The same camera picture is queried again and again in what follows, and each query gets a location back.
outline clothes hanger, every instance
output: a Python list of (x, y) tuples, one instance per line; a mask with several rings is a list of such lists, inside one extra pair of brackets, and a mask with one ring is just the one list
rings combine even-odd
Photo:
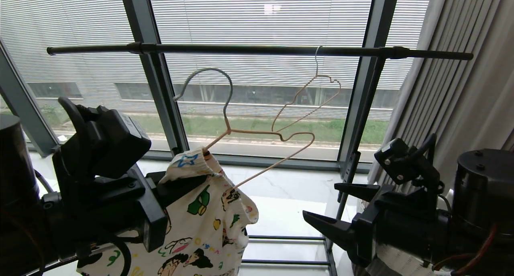
[(259, 175), (262, 175), (264, 172), (267, 172), (268, 170), (271, 170), (272, 168), (274, 168), (277, 165), (283, 163), (284, 161), (290, 159), (291, 157), (294, 157), (298, 153), (301, 153), (301, 151), (303, 151), (304, 149), (308, 148), (314, 142), (314, 139), (316, 138), (314, 133), (311, 133), (311, 132), (308, 132), (308, 131), (293, 133), (288, 138), (284, 139), (283, 135), (281, 133), (276, 132), (276, 131), (254, 131), (254, 130), (245, 130), (245, 129), (232, 129), (230, 127), (230, 122), (228, 120), (228, 117), (226, 116), (226, 107), (228, 106), (228, 104), (230, 103), (230, 100), (232, 99), (233, 88), (234, 88), (233, 87), (233, 82), (232, 82), (232, 79), (230, 78), (230, 76), (228, 74), (226, 74), (225, 71), (222, 71), (219, 68), (214, 68), (214, 67), (202, 68), (202, 69), (198, 69), (198, 70), (194, 71), (193, 73), (191, 73), (191, 75), (189, 75), (189, 77), (184, 82), (184, 87), (182, 88), (182, 91), (180, 91), (180, 93), (178, 95), (173, 97), (173, 100), (177, 101), (177, 100), (180, 99), (180, 97), (184, 96), (184, 91), (186, 90), (186, 87), (188, 86), (189, 82), (191, 82), (191, 79), (193, 79), (194, 76), (196, 76), (196, 75), (198, 75), (198, 74), (200, 74), (202, 72), (209, 71), (209, 70), (217, 71), (217, 72), (220, 72), (221, 74), (223, 74), (228, 79), (228, 82), (230, 84), (230, 91), (229, 91), (228, 99), (226, 100), (226, 102), (225, 102), (225, 104), (223, 106), (223, 117), (224, 117), (224, 121), (225, 121), (225, 125), (226, 125), (226, 130), (219, 137), (217, 137), (210, 144), (208, 144), (206, 147), (203, 148), (202, 151), (204, 153), (207, 153), (209, 148), (211, 148), (215, 143), (220, 141), (224, 136), (230, 135), (231, 133), (246, 133), (246, 134), (253, 134), (253, 135), (278, 135), (279, 138), (280, 138), (280, 141), (282, 141), (282, 142), (286, 142), (286, 141), (290, 140), (295, 135), (311, 135), (312, 136), (312, 139), (310, 140), (310, 142), (308, 144), (306, 144), (305, 146), (303, 146), (301, 149), (295, 151), (293, 154), (289, 155), (288, 157), (285, 157), (284, 159), (281, 159), (281, 160), (277, 161), (276, 163), (272, 164), (268, 168), (265, 168), (264, 170), (261, 170), (260, 172), (256, 173), (255, 175), (249, 177), (248, 179), (245, 179), (244, 181), (240, 182), (239, 184), (233, 186), (232, 189), (235, 190), (236, 188), (240, 187), (242, 184), (250, 181), (251, 179), (254, 179), (255, 177), (257, 177)]
[[(319, 46), (318, 48), (316, 48), (316, 54), (314, 54), (314, 60), (316, 60), (316, 74), (314, 75), (314, 77), (312, 77), (309, 82), (307, 82), (307, 84), (303, 85), (303, 87), (298, 90), (298, 92), (294, 95), (294, 98), (291, 100), (291, 102), (289, 103), (286, 103), (284, 104), (284, 106), (280, 109), (279, 113), (277, 113), (277, 116), (275, 116), (275, 119), (273, 120), (273, 123), (271, 124), (271, 131), (276, 131), (276, 132), (279, 132), (281, 130), (284, 130), (286, 128), (288, 128), (289, 126), (292, 126), (293, 124), (299, 122), (300, 120), (303, 120), (305, 117), (308, 117), (309, 115), (311, 115), (312, 113), (314, 113), (314, 111), (320, 109), (321, 107), (323, 107), (325, 104), (327, 104), (328, 102), (330, 102), (330, 100), (334, 99), (340, 92), (341, 92), (341, 82), (339, 82), (339, 80), (333, 80), (332, 77), (328, 76), (328, 75), (319, 75), (318, 74), (318, 51), (319, 49), (323, 47), (323, 46)], [(299, 118), (298, 120), (296, 120), (295, 122), (291, 123), (291, 124), (288, 124), (284, 127), (282, 127), (281, 129), (279, 130), (274, 130), (275, 128), (275, 122), (277, 121), (277, 119), (279, 118), (280, 114), (282, 113), (282, 111), (284, 111), (284, 109), (291, 105), (291, 104), (294, 104), (294, 102), (296, 101), (296, 98), (298, 97), (298, 95), (301, 93), (301, 91), (303, 91), (303, 89), (307, 88), (307, 86), (309, 84), (311, 84), (316, 78), (320, 78), (320, 77), (324, 77), (324, 78), (328, 78), (330, 80), (330, 83), (333, 83), (333, 82), (337, 82), (339, 84), (339, 90), (337, 91), (336, 94), (334, 94), (334, 96), (330, 97), (328, 100), (325, 100), (325, 102), (323, 102), (320, 106), (314, 108), (314, 110), (310, 111), (309, 113), (307, 113), (306, 115), (304, 115), (303, 117)]]

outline bolt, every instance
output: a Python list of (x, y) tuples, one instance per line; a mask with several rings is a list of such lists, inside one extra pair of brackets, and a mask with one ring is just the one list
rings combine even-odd
[(44, 203), (44, 204), (43, 204), (43, 208), (44, 208), (45, 210), (49, 210), (49, 209), (51, 209), (52, 207), (53, 207), (53, 202), (46, 202), (46, 203)]

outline green lawn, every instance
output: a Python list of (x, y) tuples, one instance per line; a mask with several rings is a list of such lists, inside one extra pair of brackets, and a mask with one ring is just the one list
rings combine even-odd
[[(147, 133), (164, 133), (160, 120), (157, 116), (152, 115), (131, 115), (137, 120)], [(188, 135), (206, 135), (217, 136), (225, 131), (225, 125), (222, 117), (182, 117), (184, 127)], [(275, 125), (275, 129), (290, 124), (290, 120), (280, 120)], [(270, 131), (272, 120), (270, 119), (249, 119), (242, 118), (230, 119), (230, 125), (233, 129), (250, 129)], [(362, 143), (381, 144), (389, 122), (386, 121), (367, 121), (365, 131), (362, 135)], [(316, 141), (323, 142), (340, 142), (342, 130), (345, 125), (344, 120), (331, 121), (300, 121), (282, 131), (285, 137), (292, 133), (301, 131), (312, 131), (316, 135)], [(279, 139), (274, 135), (241, 135), (238, 137), (245, 138), (261, 138), (261, 139)], [(297, 135), (292, 140), (309, 140), (310, 135)]]

